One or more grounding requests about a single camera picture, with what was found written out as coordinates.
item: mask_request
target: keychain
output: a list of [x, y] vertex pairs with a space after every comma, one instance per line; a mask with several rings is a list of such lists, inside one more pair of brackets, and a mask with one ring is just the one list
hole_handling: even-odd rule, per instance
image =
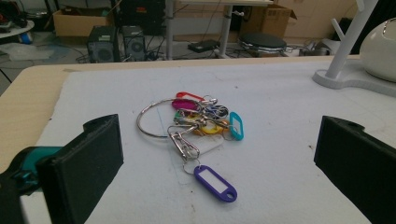
[[[143, 115], [152, 107], [166, 102], [171, 102], [172, 107], [177, 110], [174, 117], [175, 125], [168, 127], [168, 135], [145, 131], [141, 125]], [[200, 155], [222, 144], [224, 137], [219, 133], [223, 133], [224, 130], [229, 129], [234, 140], [240, 141], [244, 138], [241, 118], [231, 112], [229, 122], [225, 121], [224, 119], [229, 115], [228, 109], [223, 105], [216, 105], [217, 102], [217, 99], [205, 100], [187, 92], [179, 92], [175, 99], [165, 99], [144, 108], [137, 116], [136, 124], [140, 132], [148, 136], [161, 139], [170, 138], [184, 161], [184, 171], [194, 175], [198, 182], [219, 200], [232, 203], [237, 198], [236, 189], [213, 169], [202, 165], [198, 160]], [[197, 132], [203, 136], [194, 140], [188, 140], [184, 136]], [[188, 161], [199, 162], [193, 172], [186, 170], [185, 165]]]

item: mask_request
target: computer tower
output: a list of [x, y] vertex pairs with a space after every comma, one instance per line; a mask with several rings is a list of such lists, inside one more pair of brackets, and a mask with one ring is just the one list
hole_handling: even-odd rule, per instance
[[143, 31], [139, 26], [122, 26], [123, 46], [127, 62], [146, 60], [146, 43]]
[[120, 25], [140, 26], [144, 35], [162, 35], [165, 0], [120, 1]]
[[91, 63], [120, 62], [117, 28], [114, 26], [94, 26], [88, 37], [87, 49]]

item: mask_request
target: white lamp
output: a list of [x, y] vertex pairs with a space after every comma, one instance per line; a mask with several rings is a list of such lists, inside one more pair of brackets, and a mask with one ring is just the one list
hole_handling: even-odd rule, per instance
[[373, 76], [396, 82], [396, 18], [374, 28], [361, 44], [361, 62]]
[[[314, 74], [312, 79], [318, 84], [332, 89], [358, 87], [396, 97], [396, 83], [371, 76], [364, 70], [361, 61], [349, 60], [346, 64], [347, 56], [352, 50], [353, 45], [358, 39], [365, 23], [368, 21], [370, 15], [372, 14], [378, 0], [357, 0], [356, 2], [359, 9], [358, 13], [350, 24], [346, 35], [342, 37], [340, 48], [334, 55], [329, 69], [318, 70]], [[341, 32], [338, 24], [334, 28], [336, 29], [337, 33]], [[384, 55], [381, 55], [376, 59], [378, 61], [386, 60]], [[385, 66], [394, 67], [394, 63], [395, 61], [393, 60]]]

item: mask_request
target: blue key tag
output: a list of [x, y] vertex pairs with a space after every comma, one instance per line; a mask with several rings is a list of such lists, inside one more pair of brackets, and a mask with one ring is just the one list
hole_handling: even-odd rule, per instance
[[236, 200], [236, 189], [210, 167], [199, 165], [195, 167], [194, 175], [218, 199], [226, 203], [232, 203]]
[[230, 113], [230, 132], [236, 141], [244, 138], [244, 126], [242, 119], [235, 112]]

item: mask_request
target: stool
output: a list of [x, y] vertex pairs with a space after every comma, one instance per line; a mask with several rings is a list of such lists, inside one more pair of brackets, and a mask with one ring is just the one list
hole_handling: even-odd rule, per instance
[[263, 33], [247, 33], [241, 35], [238, 42], [242, 48], [257, 55], [283, 55], [283, 51], [285, 51], [287, 46], [283, 39]]

